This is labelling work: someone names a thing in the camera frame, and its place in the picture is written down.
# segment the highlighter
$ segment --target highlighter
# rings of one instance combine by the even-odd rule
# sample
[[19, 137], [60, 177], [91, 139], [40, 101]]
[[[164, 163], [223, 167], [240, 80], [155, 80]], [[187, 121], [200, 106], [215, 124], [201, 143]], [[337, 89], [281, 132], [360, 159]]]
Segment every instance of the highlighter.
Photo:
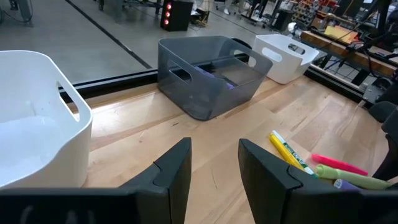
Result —
[[336, 159], [332, 159], [332, 158], [329, 158], [329, 157], [326, 157], [326, 156], [322, 156], [322, 155], [319, 155], [319, 154], [312, 154], [312, 160], [317, 162], [317, 163], [320, 163], [320, 164], [323, 164], [323, 165], [326, 165], [326, 166], [330, 166], [332, 168], [336, 168], [336, 169], [339, 169], [339, 170], [345, 170], [345, 171], [348, 171], [348, 172], [353, 172], [355, 174], [360, 174], [360, 175], [365, 175], [365, 176], [368, 175], [367, 171], [362, 170], [362, 169], [360, 169], [360, 168], [358, 168], [356, 166], [353, 166], [351, 164], [348, 164], [348, 163], [345, 163], [345, 162], [341, 162], [341, 161], [338, 161]]
[[278, 138], [278, 140], [285, 146], [285, 148], [291, 153], [291, 155], [294, 156], [294, 158], [297, 160], [298, 163], [300, 163], [300, 165], [303, 167], [304, 171], [308, 174], [310, 174], [311, 176], [318, 178], [318, 176], [311, 170], [311, 168], [309, 168], [306, 163], [304, 162], [304, 160], [293, 150], [293, 148], [287, 144], [287, 142], [285, 141], [284, 138], [282, 138], [282, 136], [280, 134], [278, 134], [278, 132], [276, 131], [272, 131], [272, 133]]
[[359, 187], [343, 179], [337, 179], [333, 186], [337, 187], [340, 190], [361, 190]]
[[279, 139], [272, 133], [269, 134], [269, 140], [273, 143], [275, 148], [278, 150], [278, 152], [282, 155], [282, 157], [285, 159], [285, 161], [297, 167], [298, 169], [304, 171], [303, 167], [300, 165], [300, 163], [294, 158], [294, 156], [285, 148], [285, 146], [279, 141]]
[[363, 175], [354, 174], [344, 170], [334, 169], [325, 165], [317, 165], [317, 174], [319, 178], [325, 179], [343, 179], [353, 185], [371, 190], [382, 190], [390, 187], [393, 183], [379, 180], [373, 177], [365, 177]]

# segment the wooden table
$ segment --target wooden table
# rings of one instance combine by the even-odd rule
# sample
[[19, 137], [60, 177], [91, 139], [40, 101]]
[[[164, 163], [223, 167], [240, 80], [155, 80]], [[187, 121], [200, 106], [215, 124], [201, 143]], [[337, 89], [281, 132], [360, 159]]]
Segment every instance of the wooden table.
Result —
[[207, 122], [189, 117], [156, 84], [87, 102], [94, 119], [85, 187], [117, 187], [192, 138], [189, 224], [254, 223], [239, 173], [239, 138], [279, 156], [267, 138], [275, 129], [306, 160], [316, 152], [370, 174], [387, 153], [380, 124], [367, 111], [307, 77], [288, 85], [265, 80], [251, 101]]
[[[345, 57], [349, 54], [349, 50], [347, 50], [344, 45], [341, 45], [336, 42], [329, 44], [331, 40], [316, 35], [310, 31], [304, 31], [300, 38], [302, 42], [311, 45], [313, 47], [318, 47], [318, 48], [322, 47], [323, 50], [327, 50], [331, 52], [332, 55], [337, 57]], [[375, 52], [377, 49], [378, 48], [373, 47], [372, 51]], [[361, 65], [362, 67], [366, 68], [369, 67], [368, 56], [362, 53], [355, 53], [352, 57], [350, 57], [348, 61], [354, 62], [358, 65]], [[397, 67], [389, 65], [388, 63], [382, 62], [375, 58], [371, 58], [371, 63], [372, 63], [372, 69], [374, 71], [377, 71], [379, 73], [388, 76], [391, 76], [394, 73], [394, 71], [397, 69]]]

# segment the gray translucent bin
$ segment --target gray translucent bin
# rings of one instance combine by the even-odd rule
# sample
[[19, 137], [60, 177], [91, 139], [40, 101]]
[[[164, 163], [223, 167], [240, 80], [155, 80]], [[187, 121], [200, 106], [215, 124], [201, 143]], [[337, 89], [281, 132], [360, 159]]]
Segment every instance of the gray translucent bin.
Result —
[[[253, 67], [236, 56], [243, 53], [255, 59]], [[158, 60], [159, 89], [204, 121], [250, 100], [272, 66], [269, 59], [223, 36], [161, 39]]]

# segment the pink marker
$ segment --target pink marker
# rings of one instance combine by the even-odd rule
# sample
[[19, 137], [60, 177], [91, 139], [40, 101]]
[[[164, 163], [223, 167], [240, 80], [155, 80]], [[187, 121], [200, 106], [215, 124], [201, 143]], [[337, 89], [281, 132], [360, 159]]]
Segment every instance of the pink marker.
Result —
[[348, 164], [348, 163], [345, 163], [345, 162], [341, 162], [341, 161], [338, 161], [336, 159], [332, 159], [332, 158], [329, 158], [329, 157], [326, 157], [326, 156], [322, 156], [322, 155], [319, 155], [319, 154], [312, 154], [312, 160], [317, 162], [317, 163], [333, 167], [335, 169], [345, 170], [345, 171], [348, 171], [348, 172], [352, 172], [352, 173], [360, 174], [360, 175], [364, 175], [364, 176], [368, 175], [367, 171], [362, 170], [362, 169], [360, 169], [360, 168], [358, 168], [356, 166], [353, 166], [351, 164]]

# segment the white plastic bin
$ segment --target white plastic bin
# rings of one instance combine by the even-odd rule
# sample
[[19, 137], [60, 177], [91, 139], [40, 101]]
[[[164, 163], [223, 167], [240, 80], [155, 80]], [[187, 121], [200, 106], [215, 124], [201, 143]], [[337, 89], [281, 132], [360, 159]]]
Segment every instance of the white plastic bin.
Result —
[[93, 120], [86, 102], [44, 54], [0, 52], [0, 74], [0, 188], [81, 187]]
[[[295, 52], [290, 46], [304, 49], [304, 53]], [[253, 50], [271, 59], [274, 65], [267, 77], [277, 83], [286, 84], [304, 74], [319, 51], [290, 37], [280, 34], [257, 35]]]

